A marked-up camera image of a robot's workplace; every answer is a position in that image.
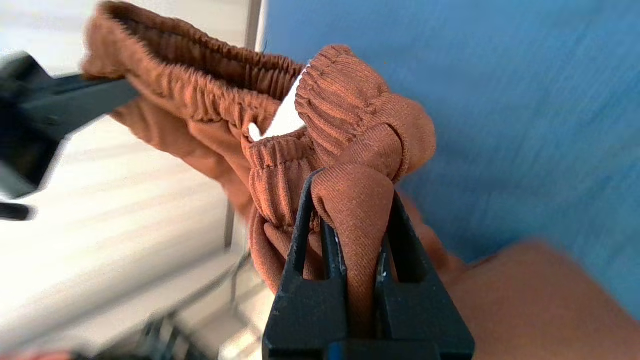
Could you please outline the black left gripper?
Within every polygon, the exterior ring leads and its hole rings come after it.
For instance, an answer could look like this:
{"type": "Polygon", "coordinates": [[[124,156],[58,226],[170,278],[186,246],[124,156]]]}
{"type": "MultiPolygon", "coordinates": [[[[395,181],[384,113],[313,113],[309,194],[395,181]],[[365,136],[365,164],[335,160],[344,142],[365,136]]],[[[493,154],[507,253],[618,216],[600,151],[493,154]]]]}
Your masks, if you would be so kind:
{"type": "Polygon", "coordinates": [[[65,137],[138,96],[126,79],[89,80],[81,75],[56,79],[47,95],[58,120],[54,139],[20,108],[32,96],[34,85],[51,82],[51,76],[25,52],[1,58],[0,182],[9,199],[38,191],[65,137]]]}

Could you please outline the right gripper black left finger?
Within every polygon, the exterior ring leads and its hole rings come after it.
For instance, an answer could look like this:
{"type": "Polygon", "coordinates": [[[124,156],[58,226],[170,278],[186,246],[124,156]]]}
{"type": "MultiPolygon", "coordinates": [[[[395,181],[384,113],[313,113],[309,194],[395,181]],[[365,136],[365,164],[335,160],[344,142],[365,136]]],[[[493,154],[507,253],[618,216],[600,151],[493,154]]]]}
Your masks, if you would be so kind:
{"type": "Polygon", "coordinates": [[[346,265],[336,231],[320,220],[322,280],[303,276],[311,218],[316,212],[312,186],[319,171],[302,188],[290,250],[262,337],[265,360],[344,360],[349,337],[346,265]]]}

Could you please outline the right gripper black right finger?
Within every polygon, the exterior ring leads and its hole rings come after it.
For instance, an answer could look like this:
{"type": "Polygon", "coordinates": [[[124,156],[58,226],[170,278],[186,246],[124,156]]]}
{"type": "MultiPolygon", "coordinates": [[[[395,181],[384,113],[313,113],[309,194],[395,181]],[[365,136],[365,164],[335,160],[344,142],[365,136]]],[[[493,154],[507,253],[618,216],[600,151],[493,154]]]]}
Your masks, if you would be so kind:
{"type": "Polygon", "coordinates": [[[391,360],[471,360],[475,341],[394,194],[375,280],[375,351],[391,360]]]}

